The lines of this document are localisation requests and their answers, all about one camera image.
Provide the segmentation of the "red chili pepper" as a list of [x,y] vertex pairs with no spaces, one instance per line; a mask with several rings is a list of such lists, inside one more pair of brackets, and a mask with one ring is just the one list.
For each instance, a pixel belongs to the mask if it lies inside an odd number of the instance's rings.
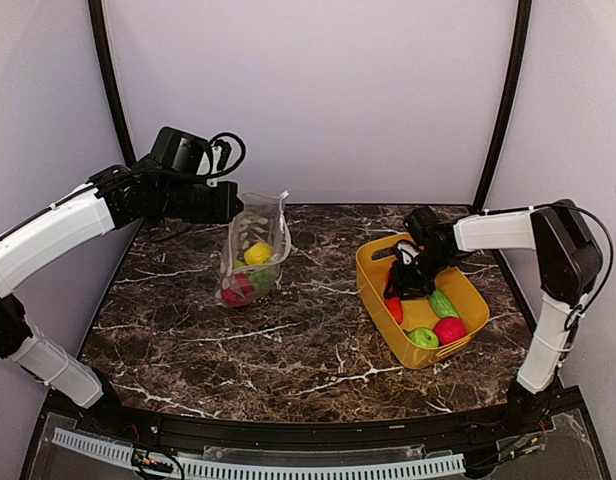
[[399,297],[392,297],[385,300],[385,306],[398,325],[403,323],[403,307]]

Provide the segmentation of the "yellow plastic basket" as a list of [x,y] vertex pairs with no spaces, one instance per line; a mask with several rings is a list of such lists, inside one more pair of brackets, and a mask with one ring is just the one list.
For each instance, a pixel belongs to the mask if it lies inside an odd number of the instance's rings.
[[369,316],[399,362],[409,369],[422,369],[464,348],[486,326],[490,312],[485,300],[459,268],[447,268],[437,275],[436,287],[459,313],[466,335],[436,349],[421,348],[409,340],[409,332],[419,327],[432,329],[439,318],[428,300],[422,298],[403,303],[403,322],[398,323],[386,307],[383,296],[387,272],[395,256],[373,257],[376,252],[388,250],[397,241],[408,237],[408,234],[401,233],[359,247],[356,252],[357,289]]

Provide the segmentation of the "green bitter gourd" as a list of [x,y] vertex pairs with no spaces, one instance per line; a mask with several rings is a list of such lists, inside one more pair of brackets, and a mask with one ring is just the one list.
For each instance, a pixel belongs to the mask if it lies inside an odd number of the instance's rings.
[[447,296],[439,289],[436,289],[428,298],[429,304],[440,319],[446,317],[458,318],[459,313],[447,298]]

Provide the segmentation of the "clear zip top bag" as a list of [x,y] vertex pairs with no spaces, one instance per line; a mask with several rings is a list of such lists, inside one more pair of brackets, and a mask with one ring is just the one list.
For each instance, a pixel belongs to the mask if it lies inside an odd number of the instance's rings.
[[247,193],[244,208],[229,224],[221,253],[215,297],[229,308],[245,307],[269,294],[292,247],[285,217],[290,192]]

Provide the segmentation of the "green apple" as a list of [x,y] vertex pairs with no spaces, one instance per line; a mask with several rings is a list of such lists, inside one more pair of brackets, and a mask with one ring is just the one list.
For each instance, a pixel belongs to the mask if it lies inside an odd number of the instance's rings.
[[440,345],[439,338],[429,328],[419,327],[407,334],[408,339],[419,348],[435,349]]

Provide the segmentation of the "red pomegranate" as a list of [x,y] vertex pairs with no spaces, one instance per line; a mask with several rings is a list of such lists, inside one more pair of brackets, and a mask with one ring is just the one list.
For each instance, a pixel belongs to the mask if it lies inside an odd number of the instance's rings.
[[452,344],[467,335],[463,321],[458,317],[441,318],[434,326],[433,332],[440,346]]

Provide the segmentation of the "yellow bell pepper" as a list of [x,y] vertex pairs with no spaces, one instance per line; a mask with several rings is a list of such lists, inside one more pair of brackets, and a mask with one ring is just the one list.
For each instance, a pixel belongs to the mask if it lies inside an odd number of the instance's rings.
[[244,252],[244,261],[247,265],[262,265],[273,257],[273,248],[266,242],[257,242]]

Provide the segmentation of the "light green chayote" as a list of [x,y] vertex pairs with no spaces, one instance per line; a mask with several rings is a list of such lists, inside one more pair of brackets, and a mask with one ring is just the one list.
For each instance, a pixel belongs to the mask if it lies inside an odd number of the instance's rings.
[[273,289],[278,276],[279,271],[276,268],[267,268],[251,271],[248,280],[257,295],[265,295]]

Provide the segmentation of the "red tomato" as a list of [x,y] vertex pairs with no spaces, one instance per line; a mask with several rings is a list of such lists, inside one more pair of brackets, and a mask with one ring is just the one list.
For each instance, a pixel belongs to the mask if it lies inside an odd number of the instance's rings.
[[229,307],[242,307],[250,304],[255,290],[247,274],[238,273],[224,278],[221,283],[221,299]]

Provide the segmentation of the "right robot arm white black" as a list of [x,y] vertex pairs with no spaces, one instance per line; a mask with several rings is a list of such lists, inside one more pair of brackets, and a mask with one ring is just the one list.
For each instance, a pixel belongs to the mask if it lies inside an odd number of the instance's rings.
[[540,317],[513,388],[537,395],[552,383],[573,348],[579,323],[608,280],[614,255],[602,253],[587,225],[592,214],[568,199],[482,211],[442,222],[429,207],[405,219],[408,239],[397,241],[385,300],[430,297],[437,276],[479,250],[532,250],[543,292]]

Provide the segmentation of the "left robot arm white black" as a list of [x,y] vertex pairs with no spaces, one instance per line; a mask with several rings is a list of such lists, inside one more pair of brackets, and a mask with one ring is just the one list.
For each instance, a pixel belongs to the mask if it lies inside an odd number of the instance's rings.
[[74,404],[108,436],[129,427],[128,412],[102,380],[28,323],[16,289],[78,246],[139,219],[228,224],[242,211],[238,186],[169,169],[109,167],[0,235],[0,358],[20,365]]

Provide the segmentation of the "black front rail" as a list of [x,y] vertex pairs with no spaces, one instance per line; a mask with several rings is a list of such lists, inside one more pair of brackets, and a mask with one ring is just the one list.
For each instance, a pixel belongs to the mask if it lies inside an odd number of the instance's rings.
[[419,418],[352,423],[266,423],[202,419],[119,407],[81,414],[91,431],[119,435],[167,451],[209,447],[281,451],[337,451],[422,444],[429,450],[489,448],[509,436],[539,431],[540,420],[506,416],[507,407]]

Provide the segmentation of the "left black frame post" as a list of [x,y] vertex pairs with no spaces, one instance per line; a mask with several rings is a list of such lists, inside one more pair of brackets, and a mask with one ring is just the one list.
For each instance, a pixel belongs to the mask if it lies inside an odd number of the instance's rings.
[[102,0],[88,0],[91,31],[110,116],[122,158],[127,166],[136,162],[136,155],[127,125],[113,65]]

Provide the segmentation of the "black frame post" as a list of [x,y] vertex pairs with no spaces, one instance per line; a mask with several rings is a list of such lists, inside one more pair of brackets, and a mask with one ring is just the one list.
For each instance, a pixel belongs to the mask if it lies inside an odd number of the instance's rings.
[[127,166],[136,162],[136,155],[127,125],[113,65],[102,0],[88,0],[91,31],[110,116],[122,158]]
[[531,0],[519,0],[517,2],[510,54],[501,98],[484,165],[471,204],[473,210],[481,210],[485,206],[494,182],[516,98],[530,26],[531,11]]

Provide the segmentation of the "right black frame post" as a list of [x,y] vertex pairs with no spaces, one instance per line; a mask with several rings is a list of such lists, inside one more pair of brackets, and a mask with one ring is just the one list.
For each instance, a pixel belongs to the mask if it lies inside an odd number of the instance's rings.
[[510,54],[501,98],[484,165],[471,204],[473,210],[481,210],[485,206],[494,182],[516,98],[530,26],[531,11],[531,0],[519,0],[517,2]]

